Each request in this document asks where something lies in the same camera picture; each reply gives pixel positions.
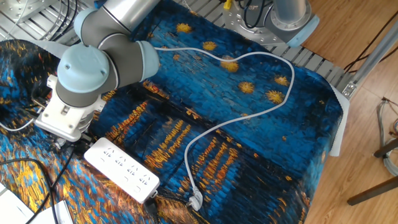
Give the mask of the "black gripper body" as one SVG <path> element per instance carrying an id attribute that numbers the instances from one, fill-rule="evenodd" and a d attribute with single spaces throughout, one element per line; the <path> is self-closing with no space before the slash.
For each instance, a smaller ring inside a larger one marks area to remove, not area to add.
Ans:
<path id="1" fill-rule="evenodd" d="M 67 152 L 86 152 L 94 143 L 93 136 L 83 133 L 77 142 L 67 144 Z"/>

